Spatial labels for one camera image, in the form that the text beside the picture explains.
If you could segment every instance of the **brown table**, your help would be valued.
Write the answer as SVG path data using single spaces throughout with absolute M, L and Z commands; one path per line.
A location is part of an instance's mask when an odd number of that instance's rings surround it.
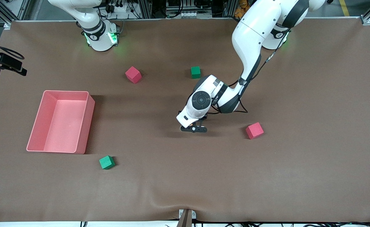
M 235 25 L 130 21 L 98 53 L 74 23 L 14 22 L 0 44 L 28 75 L 0 76 L 0 221 L 163 220 L 180 208 L 201 221 L 370 221 L 370 27 L 304 20 L 244 94 L 250 113 L 180 132 L 191 66 L 228 84 L 240 75 Z M 25 151 L 44 90 L 95 99 L 86 154 Z M 255 122 L 265 135 L 249 140 Z M 102 170 L 105 155 L 118 166 Z

